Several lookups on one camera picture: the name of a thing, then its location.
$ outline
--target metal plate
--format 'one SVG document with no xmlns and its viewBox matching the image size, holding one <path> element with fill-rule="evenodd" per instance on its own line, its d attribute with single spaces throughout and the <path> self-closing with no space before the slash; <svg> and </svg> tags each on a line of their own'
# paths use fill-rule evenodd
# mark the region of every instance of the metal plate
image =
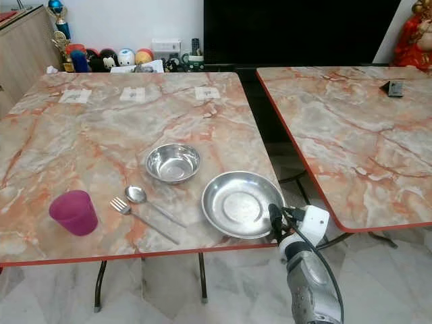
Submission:
<svg viewBox="0 0 432 324">
<path fill-rule="evenodd" d="M 147 171 L 168 184 L 179 184 L 191 178 L 200 165 L 195 148 L 185 144 L 165 144 L 155 148 L 147 157 Z"/>
<path fill-rule="evenodd" d="M 210 223 L 236 238 L 262 238 L 270 233 L 269 204 L 284 206 L 284 197 L 266 178 L 233 171 L 212 179 L 201 197 Z"/>
</svg>

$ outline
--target spoon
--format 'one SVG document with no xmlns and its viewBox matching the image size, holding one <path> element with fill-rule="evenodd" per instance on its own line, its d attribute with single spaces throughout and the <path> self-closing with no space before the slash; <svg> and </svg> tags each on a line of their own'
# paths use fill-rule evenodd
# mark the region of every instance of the spoon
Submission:
<svg viewBox="0 0 432 324">
<path fill-rule="evenodd" d="M 160 206 L 158 206 L 156 204 L 153 204 L 152 202 L 148 201 L 147 200 L 146 192 L 141 187 L 138 187 L 138 186 L 127 186 L 126 189 L 124 190 L 124 193 L 126 195 L 126 198 L 130 202 L 135 203 L 135 204 L 148 202 L 154 209 L 156 209 L 158 212 L 160 212 L 162 215 L 164 215 L 170 221 L 176 223 L 177 225 L 180 225 L 180 226 L 186 228 L 186 225 L 184 225 L 182 222 L 180 222 L 177 219 L 175 219 L 174 216 L 171 213 L 167 212 L 162 207 L 160 207 Z"/>
</svg>

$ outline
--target black television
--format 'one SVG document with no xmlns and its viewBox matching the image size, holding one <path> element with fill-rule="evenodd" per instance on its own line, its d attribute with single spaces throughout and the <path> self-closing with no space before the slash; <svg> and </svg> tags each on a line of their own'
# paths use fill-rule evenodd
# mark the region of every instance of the black television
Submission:
<svg viewBox="0 0 432 324">
<path fill-rule="evenodd" d="M 205 63 L 372 63 L 399 2 L 204 0 Z"/>
</svg>

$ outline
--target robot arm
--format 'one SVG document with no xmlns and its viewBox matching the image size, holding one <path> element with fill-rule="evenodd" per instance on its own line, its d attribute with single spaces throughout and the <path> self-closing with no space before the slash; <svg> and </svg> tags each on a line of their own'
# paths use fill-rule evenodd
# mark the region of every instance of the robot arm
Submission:
<svg viewBox="0 0 432 324">
<path fill-rule="evenodd" d="M 290 211 L 292 222 L 299 224 L 298 229 L 315 247 L 327 229 L 329 213 L 315 206 Z M 296 324 L 341 324 L 340 304 L 324 264 L 297 232 L 289 232 L 278 207 L 269 205 L 269 212 L 279 251 L 287 260 Z"/>
</svg>

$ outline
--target wooden cabinet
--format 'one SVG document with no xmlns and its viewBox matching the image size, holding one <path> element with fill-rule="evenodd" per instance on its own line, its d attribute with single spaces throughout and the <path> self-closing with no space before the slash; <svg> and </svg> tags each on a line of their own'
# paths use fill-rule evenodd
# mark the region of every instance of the wooden cabinet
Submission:
<svg viewBox="0 0 432 324">
<path fill-rule="evenodd" d="M 61 56 L 42 5 L 0 26 L 0 118 L 21 99 L 47 66 L 59 69 Z"/>
</svg>

